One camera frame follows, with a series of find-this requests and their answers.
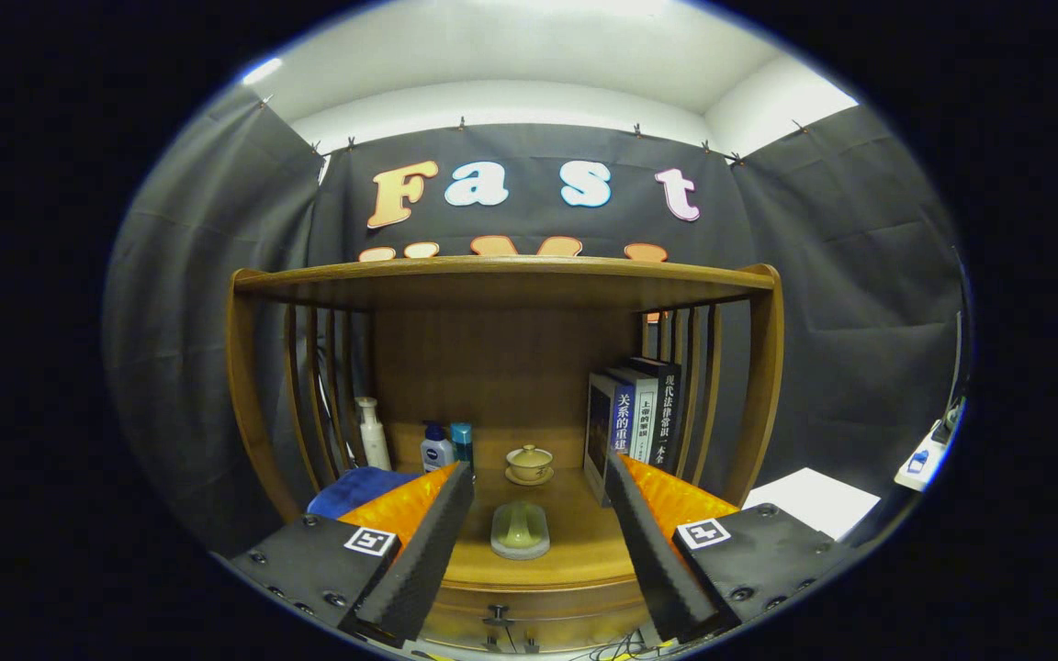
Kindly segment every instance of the book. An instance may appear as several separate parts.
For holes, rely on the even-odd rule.
[[[635,389],[635,414],[631,424],[631,459],[647,463],[651,457],[652,428],[656,422],[656,399],[659,392],[659,380],[646,373],[626,367],[606,369],[615,380],[628,384]]]
[[[588,378],[587,447],[582,472],[601,507],[609,507],[606,497],[606,460],[612,453],[626,455],[631,443],[634,390],[605,373]]]
[[[680,367],[651,357],[633,356],[626,360],[631,368],[659,381],[656,400],[656,426],[652,435],[651,457],[647,463],[667,473],[676,470],[679,452],[680,424],[683,423],[683,401],[680,399]]]

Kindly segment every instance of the wooden tabletop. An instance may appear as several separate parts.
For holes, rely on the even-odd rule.
[[[406,464],[399,470],[420,472]],[[581,469],[555,470],[549,482],[536,486],[508,481],[504,470],[480,469],[475,489],[443,576],[444,587],[533,591],[635,581],[615,511],[599,507]],[[513,499],[546,511],[550,549],[537,559],[509,561],[492,551],[492,514]]]
[[[436,256],[242,269],[236,292],[338,310],[670,310],[773,289],[761,273],[681,263],[551,256]]]

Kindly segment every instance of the green soap dish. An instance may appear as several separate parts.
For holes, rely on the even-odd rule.
[[[492,552],[509,561],[532,561],[549,551],[546,511],[532,502],[507,502],[492,514]]]

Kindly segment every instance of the black backdrop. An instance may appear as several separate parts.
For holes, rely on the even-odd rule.
[[[370,229],[381,171],[434,160],[411,218]],[[606,164],[596,208],[560,196],[570,160]],[[499,205],[450,205],[462,164],[505,167]],[[503,234],[522,254],[547,237],[624,258],[658,244],[669,261],[780,269],[786,357],[776,430],[759,484],[802,467],[886,495],[904,457],[944,410],[961,306],[950,227],[897,139],[850,108],[730,164],[683,143],[558,125],[437,129],[321,159],[272,109],[238,89],[195,118],[130,206],[106,289],[106,367],[131,447],[185,526],[238,553],[275,524],[243,456],[226,393],[223,301],[237,268],[280,271],[357,260],[367,247],[436,241],[471,254]],[[679,168],[699,217],[669,213],[656,172]],[[277,360],[281,310],[261,319],[260,396],[299,502],[314,495],[293,442]],[[727,307],[718,417],[701,485],[720,489],[746,392],[748,313]],[[305,337],[297,338],[298,343]],[[303,420],[311,420],[304,415]],[[694,452],[697,444],[690,451]]]

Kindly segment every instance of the wooden shelf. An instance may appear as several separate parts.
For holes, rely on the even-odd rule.
[[[289,440],[269,438],[256,392],[260,304],[287,304],[277,355],[289,384],[293,442],[312,493],[340,478],[348,463],[345,444],[364,455],[353,394],[378,398],[400,472],[421,473],[423,420],[473,424],[475,498],[424,630],[436,640],[481,643],[488,607],[503,603],[516,612],[518,636],[532,635],[542,649],[564,649],[621,637],[646,620],[617,515],[599,506],[581,469],[588,373],[644,352],[650,331],[642,313],[672,310],[651,333],[659,333],[658,355],[683,366],[679,415],[693,422],[675,439],[675,474],[699,484],[713,440],[722,347],[730,339],[722,333],[723,304],[740,300],[748,301],[750,313],[746,403],[724,486],[715,491],[742,503],[761,469],[781,388],[782,284],[769,264],[724,271],[473,255],[281,273],[240,269],[227,298],[227,384],[248,457],[285,522],[298,518],[302,506],[291,493],[296,484],[277,464],[277,443]],[[316,309],[329,312],[323,317]],[[326,351],[320,356],[323,323]],[[365,331],[361,361],[350,360],[358,331]],[[307,363],[299,360],[302,344]],[[323,357],[321,382],[315,365]],[[360,381],[369,392],[355,392]],[[323,388],[335,402],[328,414],[320,405]],[[522,486],[505,478],[505,453],[529,442],[553,453],[554,476],[546,484]],[[492,513],[513,499],[546,511],[551,547],[537,559],[508,561],[492,552]]]
[[[399,465],[422,473],[419,464]],[[612,508],[601,508],[581,469],[555,470],[549,482],[513,484],[504,470],[476,470],[475,498],[456,539],[443,585],[484,591],[574,589],[634,582],[635,569]],[[546,511],[550,549],[534,561],[509,561],[492,551],[492,513],[524,499]]]
[[[278,302],[357,310],[672,310],[776,288],[762,273],[688,264],[549,256],[437,256],[242,269],[235,290]]]

